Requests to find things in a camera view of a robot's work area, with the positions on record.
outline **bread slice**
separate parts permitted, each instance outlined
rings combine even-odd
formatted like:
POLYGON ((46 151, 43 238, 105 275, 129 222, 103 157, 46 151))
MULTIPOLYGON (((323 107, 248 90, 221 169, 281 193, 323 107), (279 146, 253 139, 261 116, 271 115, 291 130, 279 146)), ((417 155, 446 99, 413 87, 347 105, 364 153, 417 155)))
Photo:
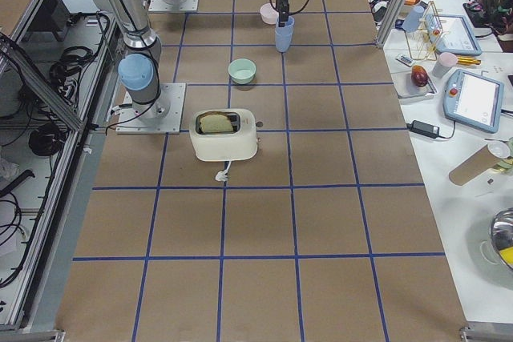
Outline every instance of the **bread slice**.
POLYGON ((220 111, 209 111, 198 117, 201 132, 204 134, 219 134, 223 132, 233 132, 230 118, 220 111))

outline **metal bowl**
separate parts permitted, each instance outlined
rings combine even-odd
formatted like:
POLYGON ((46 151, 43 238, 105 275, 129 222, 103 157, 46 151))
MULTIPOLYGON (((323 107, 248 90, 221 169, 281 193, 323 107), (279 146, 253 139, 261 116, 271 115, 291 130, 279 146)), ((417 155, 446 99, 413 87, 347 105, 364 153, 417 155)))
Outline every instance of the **metal bowl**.
POLYGON ((490 235, 495 252, 513 272, 513 207, 501 211, 493 218, 490 235))

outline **metal mounting plate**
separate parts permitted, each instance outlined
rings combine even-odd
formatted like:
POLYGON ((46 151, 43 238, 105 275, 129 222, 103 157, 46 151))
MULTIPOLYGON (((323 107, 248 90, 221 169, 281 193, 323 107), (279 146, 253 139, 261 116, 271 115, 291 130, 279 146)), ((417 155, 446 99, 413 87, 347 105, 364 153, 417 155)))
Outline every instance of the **metal mounting plate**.
MULTIPOLYGON (((162 118, 142 120, 134 119, 126 124, 120 124, 116 127, 116 132, 120 135, 145 135, 145 134, 178 134, 182 121, 182 111, 185 100, 185 83, 161 83, 161 92, 167 94, 171 100, 169 112, 162 118)), ((125 94, 123 103, 131 103, 131 97, 125 94)), ((135 117, 135 112, 131 108, 121 110, 119 121, 123 122, 135 117)))
POLYGON ((167 4, 164 0, 151 0, 148 12, 150 14, 196 12, 198 11, 199 3, 200 0, 187 0, 182 4, 172 6, 171 4, 167 4))

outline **tablet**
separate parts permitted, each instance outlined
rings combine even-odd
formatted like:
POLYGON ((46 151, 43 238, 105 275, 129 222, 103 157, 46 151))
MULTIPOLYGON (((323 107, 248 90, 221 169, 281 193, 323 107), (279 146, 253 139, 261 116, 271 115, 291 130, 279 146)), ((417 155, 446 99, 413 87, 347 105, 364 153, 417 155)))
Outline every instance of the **tablet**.
POLYGON ((437 52, 477 56, 483 52, 467 19, 462 15, 426 15, 426 28, 437 52), (442 37, 435 31, 443 30, 442 37))
POLYGON ((447 118, 487 132, 499 129, 504 85, 494 79, 456 70, 446 84, 443 111, 447 118))

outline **mint green bowl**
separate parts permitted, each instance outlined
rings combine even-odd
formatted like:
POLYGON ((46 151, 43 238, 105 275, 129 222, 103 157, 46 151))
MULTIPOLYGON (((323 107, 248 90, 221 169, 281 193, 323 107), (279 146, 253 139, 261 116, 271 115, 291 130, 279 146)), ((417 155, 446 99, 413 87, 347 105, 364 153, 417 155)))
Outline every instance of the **mint green bowl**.
POLYGON ((228 66, 228 73, 233 82, 237 84, 247 84, 253 80, 257 66, 249 59, 236 59, 228 66))

